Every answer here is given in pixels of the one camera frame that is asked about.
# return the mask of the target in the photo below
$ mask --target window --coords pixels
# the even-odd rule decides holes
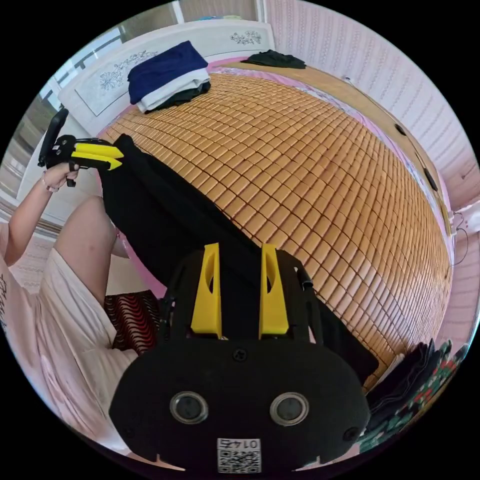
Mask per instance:
[[[88,65],[123,43],[118,27],[100,35],[69,58],[43,86],[18,124],[0,165],[0,189],[14,199],[37,145],[62,104],[60,90]]]
[[[176,25],[177,18],[171,3],[156,6],[150,10],[143,11],[118,25],[121,31],[123,42],[139,37],[140,35],[152,32],[153,30]]]
[[[180,0],[183,18],[193,22],[202,17],[238,15],[243,20],[257,20],[255,0]]]

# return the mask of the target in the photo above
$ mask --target hand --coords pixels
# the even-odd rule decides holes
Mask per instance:
[[[59,189],[67,179],[75,180],[79,174],[79,166],[75,165],[76,171],[70,171],[68,163],[59,163],[45,172],[45,183],[54,189]]]

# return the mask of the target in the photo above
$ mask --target pink wall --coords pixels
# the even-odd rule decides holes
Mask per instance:
[[[265,0],[275,48],[353,83],[397,117],[445,180],[457,210],[480,194],[480,169],[457,116],[430,79],[362,24],[301,0]]]
[[[467,239],[462,231],[457,234],[455,263],[467,250]],[[437,336],[437,343],[447,339],[453,343],[456,352],[463,343],[470,340],[472,328],[478,315],[480,296],[480,233],[468,237],[468,253],[465,259],[453,268],[450,300],[443,323]]]

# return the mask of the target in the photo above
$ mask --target black garment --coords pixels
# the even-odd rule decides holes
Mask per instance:
[[[433,340],[428,346],[420,343],[409,353],[385,380],[367,394],[371,417],[366,431],[374,430],[407,404],[449,354],[450,349],[435,351]]]
[[[124,154],[123,165],[99,172],[103,202],[139,259],[155,278],[169,285],[188,254],[218,242],[224,334],[231,339],[256,337],[261,249],[206,195],[142,152],[131,137],[122,134],[114,145]],[[341,356],[363,383],[378,361],[328,307],[319,304],[323,345]]]
[[[261,51],[250,55],[246,60],[241,61],[244,64],[266,65],[267,67],[283,67],[286,69],[304,69],[305,62],[293,55],[284,55],[275,50]]]
[[[167,109],[169,107],[178,107],[179,105],[186,104],[190,102],[195,97],[198,97],[201,94],[206,94],[210,90],[210,82],[206,81],[202,83],[197,88],[188,88],[187,90],[179,91],[174,93],[168,100],[165,100],[159,106],[155,107],[152,110],[147,110],[145,113],[149,114],[155,110]]]

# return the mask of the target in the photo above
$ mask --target white headboard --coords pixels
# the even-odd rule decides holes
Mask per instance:
[[[186,40],[207,62],[275,49],[268,23],[200,20],[172,25],[127,41],[92,63],[60,91],[58,99],[90,135],[96,136],[130,105],[130,70]]]

